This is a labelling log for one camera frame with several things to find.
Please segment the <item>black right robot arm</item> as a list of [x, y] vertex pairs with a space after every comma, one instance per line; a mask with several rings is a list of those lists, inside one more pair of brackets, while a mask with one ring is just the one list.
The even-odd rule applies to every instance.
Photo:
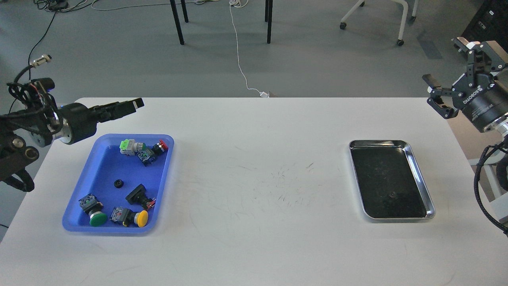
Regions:
[[507, 190], [507, 86], [498, 80], [507, 71], [507, 52], [496, 41], [468, 41], [463, 37], [452, 40], [459, 51], [466, 54], [465, 72], [450, 88], [443, 87], [431, 74], [422, 76], [428, 85], [430, 105], [443, 119], [452, 119], [462, 112], [481, 133], [496, 130], [503, 137], [495, 145], [488, 145], [481, 153], [475, 170], [473, 189], [480, 210], [486, 218], [507, 234], [507, 218], [495, 219], [486, 210], [479, 194], [481, 172], [488, 174], [487, 163], [494, 154], [502, 157], [494, 163], [495, 182]]

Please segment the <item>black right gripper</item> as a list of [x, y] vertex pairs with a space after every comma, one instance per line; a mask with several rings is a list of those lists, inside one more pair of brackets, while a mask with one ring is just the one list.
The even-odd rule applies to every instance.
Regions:
[[[479, 132], [491, 131], [493, 122], [507, 115], [507, 85], [496, 79], [507, 69], [507, 52], [496, 41], [469, 42], [456, 37], [452, 42], [466, 54], [465, 72], [452, 88], [445, 88], [431, 74], [424, 74], [422, 79], [430, 94], [427, 103], [443, 119], [455, 118], [461, 111]], [[444, 97], [452, 98], [452, 106], [445, 105]]]

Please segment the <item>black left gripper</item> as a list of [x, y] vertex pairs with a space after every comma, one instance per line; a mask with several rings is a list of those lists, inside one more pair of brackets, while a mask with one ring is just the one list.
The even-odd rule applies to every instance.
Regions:
[[[142, 98], [97, 105], [89, 109], [81, 103], [65, 105], [58, 109], [58, 117], [62, 119], [62, 128], [53, 138], [59, 139], [67, 145], [83, 141], [96, 134], [97, 122], [120, 119], [135, 113], [141, 107], [144, 107]], [[92, 118], [91, 111], [95, 112], [97, 121]]]

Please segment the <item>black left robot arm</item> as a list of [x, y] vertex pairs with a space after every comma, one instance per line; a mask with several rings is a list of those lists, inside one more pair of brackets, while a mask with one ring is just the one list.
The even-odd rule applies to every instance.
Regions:
[[28, 145], [25, 139], [16, 134], [16, 130], [29, 132], [40, 147], [51, 145], [57, 139], [71, 145], [95, 135], [98, 123], [120, 119], [144, 106], [143, 100], [138, 98], [90, 108], [80, 103], [58, 107], [50, 94], [50, 90], [55, 87], [51, 78], [19, 83], [26, 72], [51, 60], [50, 55], [42, 55], [23, 68], [13, 82], [7, 84], [11, 96], [19, 100], [25, 109], [0, 117], [0, 179], [23, 192], [31, 192], [35, 187], [26, 168], [35, 162], [40, 154], [35, 147]]

